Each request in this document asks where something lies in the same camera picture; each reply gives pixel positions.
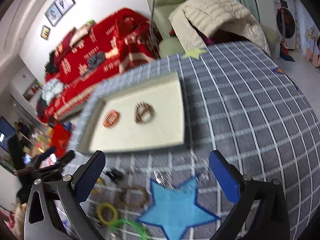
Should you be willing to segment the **black hair claw clip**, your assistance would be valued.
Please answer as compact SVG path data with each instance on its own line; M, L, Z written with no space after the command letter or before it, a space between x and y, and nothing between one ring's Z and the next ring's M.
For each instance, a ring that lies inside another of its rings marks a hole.
M115 168L106 171L105 175L115 184L124 178L124 174Z

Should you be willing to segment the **green jewelry tray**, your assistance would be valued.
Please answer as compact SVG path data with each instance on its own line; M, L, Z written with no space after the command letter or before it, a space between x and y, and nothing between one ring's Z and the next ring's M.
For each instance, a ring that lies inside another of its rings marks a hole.
M69 149L91 154L145 152L185 141L182 81L178 72L104 85L83 109Z

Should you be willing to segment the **red gift bag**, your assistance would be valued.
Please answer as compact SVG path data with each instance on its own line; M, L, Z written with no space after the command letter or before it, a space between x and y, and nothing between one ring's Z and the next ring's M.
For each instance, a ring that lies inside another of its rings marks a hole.
M66 124L57 122L53 127L50 147L55 147L54 154L57 159L61 159L66 152L68 142L72 133L72 123L68 122Z

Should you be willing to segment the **light patterned folded blanket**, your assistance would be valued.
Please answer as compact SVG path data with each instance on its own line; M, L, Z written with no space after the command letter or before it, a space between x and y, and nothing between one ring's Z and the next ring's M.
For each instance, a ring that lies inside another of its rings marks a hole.
M53 99L61 95L64 90L64 86L64 83L59 79L50 79L42 88L41 98L49 105Z

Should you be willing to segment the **black clothing on sofa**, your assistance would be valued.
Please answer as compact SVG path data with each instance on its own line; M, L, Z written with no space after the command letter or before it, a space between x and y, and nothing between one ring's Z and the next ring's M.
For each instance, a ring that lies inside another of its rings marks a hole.
M53 50L49 53L49 61L45 65L45 71L50 75L59 71L57 65L54 62L54 57L55 57L55 51Z

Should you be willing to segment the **grey checked tablecloth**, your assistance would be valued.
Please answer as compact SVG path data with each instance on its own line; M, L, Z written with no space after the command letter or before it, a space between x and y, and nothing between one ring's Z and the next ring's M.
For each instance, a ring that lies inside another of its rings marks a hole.
M107 179L99 193L82 203L89 220L110 239L97 218L98 203L111 203L122 217L135 219L142 210L124 206L122 187L148 189L155 172L172 187L199 175L198 202L220 219L189 228L184 239L209 239L232 209L207 170L209 154L217 149L241 173L282 183L290 238L299 239L319 207L319 120L306 97L249 42L209 47L199 59L172 55L145 64L103 81L94 94L106 84L131 85L173 71L182 81L186 145L109 155L105 167L126 172L126 177L118 185Z

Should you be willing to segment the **red embroidered pillow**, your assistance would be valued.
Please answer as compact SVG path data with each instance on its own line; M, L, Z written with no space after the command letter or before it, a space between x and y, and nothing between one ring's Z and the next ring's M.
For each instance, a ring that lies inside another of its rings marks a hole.
M55 63L59 63L66 56L66 54L71 50L70 42L75 32L76 32L76 28L74 27L65 35L65 37L56 46L55 52L54 52Z

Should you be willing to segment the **grey clothing on sofa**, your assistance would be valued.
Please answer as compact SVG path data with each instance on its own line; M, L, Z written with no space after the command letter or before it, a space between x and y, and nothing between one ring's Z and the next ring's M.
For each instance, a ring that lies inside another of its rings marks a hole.
M88 69L89 70L94 70L97 68L101 63L105 61L105 54L104 52L100 51L97 52L96 54L92 55L88 60Z

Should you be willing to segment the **red covered sofa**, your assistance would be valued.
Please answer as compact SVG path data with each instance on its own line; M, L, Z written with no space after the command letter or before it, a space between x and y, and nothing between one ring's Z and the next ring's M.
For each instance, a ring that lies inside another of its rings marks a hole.
M99 23L73 28L50 52L37 118L61 120L86 103L106 79L157 59L150 39L150 21L123 8Z

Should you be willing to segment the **beige green pillow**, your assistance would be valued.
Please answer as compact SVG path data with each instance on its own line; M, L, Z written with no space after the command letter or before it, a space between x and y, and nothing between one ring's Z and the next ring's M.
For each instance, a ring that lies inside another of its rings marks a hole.
M79 29L76 29L71 37L69 45L73 47L76 45L84 36L88 35L92 26L95 25L94 20L90 20L83 24Z

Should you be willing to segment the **washing machine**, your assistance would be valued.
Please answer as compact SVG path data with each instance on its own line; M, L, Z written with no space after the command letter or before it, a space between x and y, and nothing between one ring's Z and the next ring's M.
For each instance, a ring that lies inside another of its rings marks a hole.
M285 42L288 49L294 50L297 34L294 4L290 0L273 0L273 3L280 40Z

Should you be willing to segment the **beige down jacket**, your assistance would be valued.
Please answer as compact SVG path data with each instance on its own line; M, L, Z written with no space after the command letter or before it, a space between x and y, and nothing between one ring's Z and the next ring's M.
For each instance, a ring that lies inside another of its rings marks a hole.
M169 15L169 21L185 51L206 46L197 31L210 37L223 30L248 39L270 54L260 23L236 0L187 0Z

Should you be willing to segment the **wall painting landscape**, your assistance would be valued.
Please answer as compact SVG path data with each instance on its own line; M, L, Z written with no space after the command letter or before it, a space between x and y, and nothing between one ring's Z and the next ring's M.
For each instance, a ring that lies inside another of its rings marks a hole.
M27 88L27 90L24 92L23 97L28 102L35 96L35 94L42 89L42 84L40 81L35 79L33 83Z

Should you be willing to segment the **small dark picture frame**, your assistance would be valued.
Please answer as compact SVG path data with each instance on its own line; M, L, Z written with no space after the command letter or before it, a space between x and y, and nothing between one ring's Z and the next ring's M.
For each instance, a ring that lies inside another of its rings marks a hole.
M48 37L49 37L49 34L50 34L50 31L51 29L47 26L43 26L42 27L42 30L41 30L41 37L44 39L44 40L48 40Z

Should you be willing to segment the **picture frame pair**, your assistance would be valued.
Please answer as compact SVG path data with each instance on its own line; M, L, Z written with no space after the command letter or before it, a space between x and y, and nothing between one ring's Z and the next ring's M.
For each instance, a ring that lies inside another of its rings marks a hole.
M55 0L45 12L52 27L55 27L63 16L75 5L75 0Z

